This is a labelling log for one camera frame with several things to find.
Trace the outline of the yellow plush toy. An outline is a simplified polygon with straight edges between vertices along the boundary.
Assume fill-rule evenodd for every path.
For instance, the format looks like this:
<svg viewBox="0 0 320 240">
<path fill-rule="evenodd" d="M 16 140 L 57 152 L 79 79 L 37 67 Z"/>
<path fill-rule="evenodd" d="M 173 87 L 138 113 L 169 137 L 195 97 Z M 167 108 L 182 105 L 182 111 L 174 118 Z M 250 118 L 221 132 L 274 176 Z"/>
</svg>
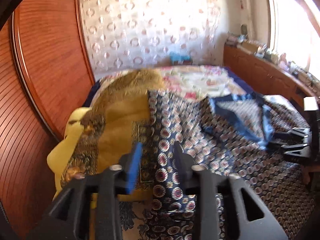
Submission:
<svg viewBox="0 0 320 240">
<path fill-rule="evenodd" d="M 63 140 L 60 141 L 47 156 L 47 164 L 53 172 L 55 179 L 56 193 L 53 199 L 55 199 L 62 190 L 60 184 L 61 176 L 84 130 L 81 119 L 91 109 L 91 107 L 80 107 L 71 113 L 65 127 Z"/>
</svg>

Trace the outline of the cardboard box on cabinet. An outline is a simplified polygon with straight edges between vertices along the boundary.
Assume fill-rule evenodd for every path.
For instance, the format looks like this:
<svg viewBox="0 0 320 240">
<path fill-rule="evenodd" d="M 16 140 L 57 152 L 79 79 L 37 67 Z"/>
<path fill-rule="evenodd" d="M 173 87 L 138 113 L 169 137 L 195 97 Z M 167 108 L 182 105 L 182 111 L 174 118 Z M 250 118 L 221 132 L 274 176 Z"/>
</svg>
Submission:
<svg viewBox="0 0 320 240">
<path fill-rule="evenodd" d="M 255 54 L 259 49 L 259 45 L 249 42 L 247 40 L 244 40 L 242 43 L 237 44 L 237 48 L 245 51 L 248 54 Z"/>
</svg>

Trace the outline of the navy patterned silk garment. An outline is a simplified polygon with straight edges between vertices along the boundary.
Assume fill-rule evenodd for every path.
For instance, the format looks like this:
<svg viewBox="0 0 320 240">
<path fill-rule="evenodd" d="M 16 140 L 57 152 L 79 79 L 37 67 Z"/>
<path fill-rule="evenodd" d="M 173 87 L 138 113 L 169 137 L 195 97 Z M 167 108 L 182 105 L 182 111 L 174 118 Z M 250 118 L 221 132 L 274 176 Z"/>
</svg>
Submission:
<svg viewBox="0 0 320 240">
<path fill-rule="evenodd" d="M 190 239 L 197 199 L 185 194 L 174 161 L 174 143 L 196 164 L 219 175 L 237 173 L 263 200 L 289 239 L 310 219 L 315 197 L 300 166 L 268 150 L 275 132 L 308 123 L 289 103 L 255 94 L 191 101 L 164 90 L 148 92 L 150 120 L 134 125 L 144 144 L 142 168 L 151 197 L 120 204 L 125 239 Z"/>
</svg>

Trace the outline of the long wooden low cabinet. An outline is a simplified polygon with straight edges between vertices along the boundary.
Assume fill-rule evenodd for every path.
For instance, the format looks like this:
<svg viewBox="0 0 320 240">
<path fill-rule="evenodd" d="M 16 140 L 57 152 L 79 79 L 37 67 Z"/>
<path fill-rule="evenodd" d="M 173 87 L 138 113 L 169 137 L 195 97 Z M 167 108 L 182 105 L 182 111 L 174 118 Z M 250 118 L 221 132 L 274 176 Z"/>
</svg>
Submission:
<svg viewBox="0 0 320 240">
<path fill-rule="evenodd" d="M 304 98 L 317 96 L 288 72 L 239 48 L 224 46 L 223 65 L 260 94 L 282 95 L 300 107 Z"/>
</svg>

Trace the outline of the blue item on box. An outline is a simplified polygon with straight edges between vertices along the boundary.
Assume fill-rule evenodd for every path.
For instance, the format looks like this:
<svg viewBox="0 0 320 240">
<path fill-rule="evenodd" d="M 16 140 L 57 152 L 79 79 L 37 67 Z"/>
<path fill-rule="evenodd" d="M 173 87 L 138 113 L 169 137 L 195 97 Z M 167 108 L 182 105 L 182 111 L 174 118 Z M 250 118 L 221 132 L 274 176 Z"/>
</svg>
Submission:
<svg viewBox="0 0 320 240">
<path fill-rule="evenodd" d="M 170 62 L 173 66 L 192 65 L 193 59 L 189 55 L 182 55 L 175 52 L 169 54 Z"/>
</svg>

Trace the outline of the wooden louvered wardrobe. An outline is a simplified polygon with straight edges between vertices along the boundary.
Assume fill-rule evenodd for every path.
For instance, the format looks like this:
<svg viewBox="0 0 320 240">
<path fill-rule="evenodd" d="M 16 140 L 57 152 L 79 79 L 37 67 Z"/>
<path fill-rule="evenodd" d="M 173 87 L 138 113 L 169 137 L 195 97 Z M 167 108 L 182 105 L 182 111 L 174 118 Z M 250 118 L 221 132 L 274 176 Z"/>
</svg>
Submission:
<svg viewBox="0 0 320 240">
<path fill-rule="evenodd" d="M 55 193 L 49 152 L 94 77 L 80 0 L 13 0 L 1 16 L 1 202 L 20 239 Z"/>
</svg>

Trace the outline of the floral bed quilt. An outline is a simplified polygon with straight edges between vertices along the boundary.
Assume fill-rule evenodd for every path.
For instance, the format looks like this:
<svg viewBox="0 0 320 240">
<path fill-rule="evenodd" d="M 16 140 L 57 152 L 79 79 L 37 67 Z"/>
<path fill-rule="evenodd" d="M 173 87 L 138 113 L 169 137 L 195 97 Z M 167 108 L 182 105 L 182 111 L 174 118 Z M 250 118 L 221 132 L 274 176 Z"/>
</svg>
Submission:
<svg viewBox="0 0 320 240">
<path fill-rule="evenodd" d="M 124 70 L 103 77 L 92 87 L 84 107 L 105 108 L 117 101 L 147 96 L 149 105 L 170 108 L 215 101 L 253 100 L 256 93 L 220 66 L 181 66 Z"/>
</svg>

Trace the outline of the wood-framed window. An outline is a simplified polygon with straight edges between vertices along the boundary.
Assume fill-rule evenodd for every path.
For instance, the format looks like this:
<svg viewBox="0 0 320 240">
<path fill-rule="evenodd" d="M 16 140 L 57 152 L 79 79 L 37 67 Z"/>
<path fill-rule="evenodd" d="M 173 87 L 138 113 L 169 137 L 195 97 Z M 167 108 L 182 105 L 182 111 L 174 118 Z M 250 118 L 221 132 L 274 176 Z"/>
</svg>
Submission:
<svg viewBox="0 0 320 240">
<path fill-rule="evenodd" d="M 271 48 L 319 79 L 319 35 L 295 0 L 269 0 Z"/>
</svg>

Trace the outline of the golden brown pillow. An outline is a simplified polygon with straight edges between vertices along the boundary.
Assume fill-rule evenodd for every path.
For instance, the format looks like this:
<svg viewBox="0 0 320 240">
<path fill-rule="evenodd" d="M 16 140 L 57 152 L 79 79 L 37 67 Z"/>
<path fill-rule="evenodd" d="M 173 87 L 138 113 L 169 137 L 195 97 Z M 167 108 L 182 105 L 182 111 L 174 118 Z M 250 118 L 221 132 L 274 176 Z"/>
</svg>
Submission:
<svg viewBox="0 0 320 240">
<path fill-rule="evenodd" d="M 147 96 L 117 101 L 105 108 L 92 109 L 81 119 L 84 130 L 61 176 L 62 189 L 77 174 L 95 175 L 116 164 L 131 151 L 135 142 L 143 144 L 137 184 L 124 202 L 150 201 L 156 157 L 152 150 L 150 108 Z"/>
</svg>

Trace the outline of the white circle-patterned curtain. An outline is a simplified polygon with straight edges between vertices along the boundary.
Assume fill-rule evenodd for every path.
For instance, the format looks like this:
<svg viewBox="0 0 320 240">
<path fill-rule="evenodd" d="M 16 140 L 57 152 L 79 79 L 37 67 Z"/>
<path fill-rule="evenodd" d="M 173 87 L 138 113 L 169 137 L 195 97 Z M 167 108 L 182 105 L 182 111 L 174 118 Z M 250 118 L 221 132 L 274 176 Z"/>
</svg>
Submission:
<svg viewBox="0 0 320 240">
<path fill-rule="evenodd" d="M 218 0 L 80 0 L 93 74 L 161 66 L 170 52 L 210 61 Z"/>
</svg>

